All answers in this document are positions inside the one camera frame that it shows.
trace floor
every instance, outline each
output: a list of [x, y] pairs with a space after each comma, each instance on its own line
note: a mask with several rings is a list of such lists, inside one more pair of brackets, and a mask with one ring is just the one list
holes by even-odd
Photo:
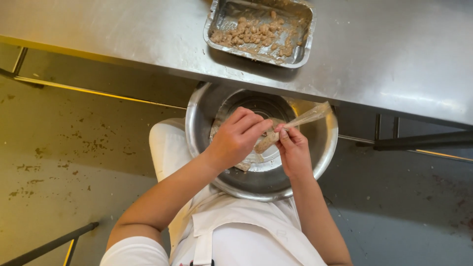
[[[0, 44], [0, 67], [17, 47]], [[194, 80], [30, 50], [21, 75], [186, 106]], [[185, 111], [0, 77], [0, 263], [89, 222], [73, 266], [98, 265], [115, 221], [156, 183], [151, 126]], [[340, 132], [371, 138], [374, 114], [341, 109]], [[384, 135], [392, 123], [384, 119]], [[401, 135], [454, 129], [402, 120]], [[464, 156], [470, 150], [456, 151]], [[320, 185], [355, 265], [473, 261], [473, 165], [339, 140]], [[60, 265], [68, 245], [29, 263]]]

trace rectangular aluminum tray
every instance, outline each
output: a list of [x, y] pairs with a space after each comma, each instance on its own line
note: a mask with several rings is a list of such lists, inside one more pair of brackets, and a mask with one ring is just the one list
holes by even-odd
[[[290, 57], [279, 57], [279, 48], [271, 51], [270, 47], [262, 47], [258, 53], [250, 53], [238, 50], [236, 47], [216, 44], [210, 40], [214, 30], [225, 31], [233, 29], [236, 27], [238, 19], [242, 16], [251, 16], [259, 19], [260, 22], [269, 23], [271, 21], [269, 16], [271, 10], [276, 11], [279, 18], [284, 19], [283, 27], [294, 26], [294, 23], [289, 24], [289, 21], [295, 21], [295, 19], [303, 18], [307, 21], [305, 28], [302, 26], [295, 28], [297, 34], [291, 38], [294, 49]], [[309, 58], [315, 20], [315, 8], [304, 0], [213, 0], [210, 14], [205, 22], [204, 40], [210, 47], [227, 53], [286, 68], [299, 68]], [[287, 36], [288, 32], [283, 32], [275, 42], [284, 45], [284, 40]], [[299, 41], [302, 42], [301, 46], [296, 45]], [[243, 44], [240, 47], [252, 48], [256, 47], [256, 45]]]

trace steel countertop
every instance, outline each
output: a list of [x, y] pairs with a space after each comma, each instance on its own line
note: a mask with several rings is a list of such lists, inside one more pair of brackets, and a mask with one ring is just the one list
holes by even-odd
[[209, 48], [209, 0], [2, 1], [0, 42], [473, 125], [473, 1], [309, 1], [314, 41], [296, 70]]

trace metal bowl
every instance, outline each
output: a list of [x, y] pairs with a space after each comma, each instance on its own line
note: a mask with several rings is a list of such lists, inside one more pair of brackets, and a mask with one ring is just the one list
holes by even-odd
[[[217, 113], [231, 114], [243, 106], [262, 115], [289, 122], [313, 108], [317, 103], [282, 97], [246, 89], [230, 88], [201, 82], [191, 96], [185, 117], [187, 144], [193, 157], [209, 145], [210, 128]], [[338, 138], [335, 114], [303, 124], [300, 131], [309, 141], [314, 178], [318, 179], [332, 159]], [[265, 162], [252, 164], [244, 173], [232, 167], [222, 172], [212, 183], [238, 198], [271, 202], [292, 197], [289, 178], [282, 169], [279, 151], [275, 146], [263, 153]]]

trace meat residue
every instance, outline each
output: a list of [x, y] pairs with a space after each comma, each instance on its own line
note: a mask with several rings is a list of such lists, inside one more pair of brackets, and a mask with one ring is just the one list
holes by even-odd
[[[263, 46], [271, 46], [271, 51], [280, 49], [279, 57], [290, 57], [294, 49], [291, 37], [295, 31], [283, 27], [284, 20], [278, 18], [274, 10], [270, 12], [270, 16], [272, 19], [270, 23], [260, 23], [258, 19], [248, 20], [246, 17], [240, 17], [236, 28], [228, 31], [214, 30], [210, 40], [216, 44], [237, 48], [244, 52], [250, 52], [249, 49], [240, 47], [244, 44], [255, 44], [256, 49], [253, 51], [255, 53], [258, 53]], [[275, 41], [279, 39], [283, 31], [289, 32], [289, 35], [284, 41], [284, 45], [278, 45]]]

